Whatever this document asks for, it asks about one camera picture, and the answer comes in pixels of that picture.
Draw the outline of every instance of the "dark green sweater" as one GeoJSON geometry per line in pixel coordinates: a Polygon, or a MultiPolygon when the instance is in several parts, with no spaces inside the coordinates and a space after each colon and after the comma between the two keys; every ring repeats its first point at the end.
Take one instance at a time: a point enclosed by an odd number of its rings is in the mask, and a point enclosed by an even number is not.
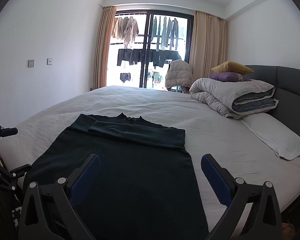
{"type": "Polygon", "coordinates": [[[140,118],[81,114],[26,174],[40,185],[67,177],[90,154],[98,179],[75,210],[96,239],[205,239],[207,221],[185,131],[140,118]]]}

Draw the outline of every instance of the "screw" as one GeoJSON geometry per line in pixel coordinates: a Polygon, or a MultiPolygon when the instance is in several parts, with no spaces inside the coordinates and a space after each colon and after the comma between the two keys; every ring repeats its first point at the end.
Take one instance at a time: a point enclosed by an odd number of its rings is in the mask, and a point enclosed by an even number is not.
{"type": "Polygon", "coordinates": [[[236,178],[235,182],[238,183],[238,184],[243,184],[244,180],[242,178],[236,178]]]}
{"type": "Polygon", "coordinates": [[[61,177],[58,179],[59,184],[64,184],[65,182],[66,182],[66,178],[61,177]]]}
{"type": "Polygon", "coordinates": [[[272,187],[272,183],[269,182],[269,181],[267,181],[267,182],[266,182],[266,186],[267,186],[267,187],[272,187]]]}
{"type": "Polygon", "coordinates": [[[31,182],[30,185],[29,185],[30,188],[34,188],[35,186],[37,186],[37,184],[34,181],[31,182]]]}

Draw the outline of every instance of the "gray upholstered headboard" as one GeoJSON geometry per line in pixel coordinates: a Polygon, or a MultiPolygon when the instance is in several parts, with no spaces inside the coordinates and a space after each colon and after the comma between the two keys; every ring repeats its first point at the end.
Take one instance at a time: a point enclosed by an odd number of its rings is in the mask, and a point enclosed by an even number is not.
{"type": "Polygon", "coordinates": [[[274,98],[279,100],[278,106],[268,114],[289,127],[300,136],[300,69],[247,65],[254,73],[247,76],[262,80],[276,87],[274,98]]]}

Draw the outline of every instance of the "mattress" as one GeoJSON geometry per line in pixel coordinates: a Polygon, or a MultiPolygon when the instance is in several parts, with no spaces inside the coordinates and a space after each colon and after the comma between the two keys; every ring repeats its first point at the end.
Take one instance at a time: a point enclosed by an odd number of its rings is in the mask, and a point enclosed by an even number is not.
{"type": "MultiPolygon", "coordinates": [[[[143,88],[111,86],[52,106],[17,126],[18,134],[0,139],[0,157],[8,170],[32,164],[80,114],[117,116],[124,113],[186,130],[185,147],[191,155],[209,231],[226,207],[221,205],[201,170],[201,157],[210,153],[233,177],[262,185],[271,181],[283,211],[300,194],[300,157],[279,159],[239,120],[222,117],[191,95],[143,88]]],[[[23,178],[18,184],[22,186],[23,178]]],[[[246,206],[234,232],[248,216],[246,206]]]]}

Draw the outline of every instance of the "blue gripper pad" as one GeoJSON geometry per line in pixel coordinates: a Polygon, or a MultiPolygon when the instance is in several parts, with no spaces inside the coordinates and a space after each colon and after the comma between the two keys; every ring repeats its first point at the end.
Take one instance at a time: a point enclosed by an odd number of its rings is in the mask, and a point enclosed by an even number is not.
{"type": "Polygon", "coordinates": [[[99,170],[100,158],[95,155],[70,189],[71,197],[69,202],[72,207],[82,203],[90,186],[96,180],[99,170]]]}
{"type": "Polygon", "coordinates": [[[222,172],[223,168],[219,166],[219,164],[214,160],[214,158],[210,154],[206,154],[202,156],[201,169],[205,174],[206,178],[208,179],[214,193],[217,195],[217,198],[220,201],[220,203],[229,207],[232,202],[232,192],[225,178],[220,173],[222,172]]]}

